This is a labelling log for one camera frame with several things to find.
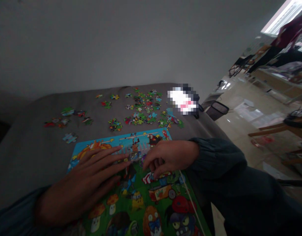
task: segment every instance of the mushroom character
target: mushroom character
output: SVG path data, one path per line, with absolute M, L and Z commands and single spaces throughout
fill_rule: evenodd
M 113 215 L 116 211 L 116 202 L 118 201 L 118 196 L 117 194 L 111 195 L 106 204 L 109 205 L 109 214 Z
M 96 204 L 89 214 L 89 219 L 92 219 L 91 233 L 96 232 L 99 229 L 99 220 L 101 214 L 105 211 L 105 206 L 103 203 Z

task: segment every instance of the window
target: window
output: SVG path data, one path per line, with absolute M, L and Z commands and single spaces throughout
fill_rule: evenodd
M 287 0 L 262 29 L 262 33 L 278 35 L 280 28 L 302 11 L 302 0 Z

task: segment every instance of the trash bin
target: trash bin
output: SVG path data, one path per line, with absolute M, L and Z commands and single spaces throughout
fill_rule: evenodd
M 208 116 L 210 116 L 213 121 L 218 120 L 221 116 L 226 115 L 228 112 L 229 108 L 219 102 L 214 102 L 206 111 Z

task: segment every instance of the sleeve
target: sleeve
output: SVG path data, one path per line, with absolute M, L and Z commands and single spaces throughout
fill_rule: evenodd
M 49 186 L 37 189 L 0 210 L 0 235 L 57 235 L 59 228 L 35 226 L 34 207 L 39 196 Z
M 231 228 L 243 235 L 296 235 L 302 206 L 269 174 L 247 166 L 244 154 L 222 139 L 193 138 L 198 159 L 187 170 L 195 188 L 211 201 Z
M 289 23 L 285 24 L 283 27 L 284 28 L 288 28 L 288 27 L 292 27 L 294 25 L 300 24 L 302 23 L 302 15 L 299 16 L 298 18 L 293 19 L 292 21 L 290 21 Z

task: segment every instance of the assembled puzzle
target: assembled puzzle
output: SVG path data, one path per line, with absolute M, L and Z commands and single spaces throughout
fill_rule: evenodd
M 211 235 L 185 172 L 166 172 L 155 180 L 153 173 L 142 170 L 148 150 L 161 140 L 172 140 L 167 128 L 76 144 L 68 172 L 95 148 L 121 145 L 118 154 L 128 153 L 124 161 L 133 163 L 120 173 L 114 190 L 83 215 L 81 235 Z

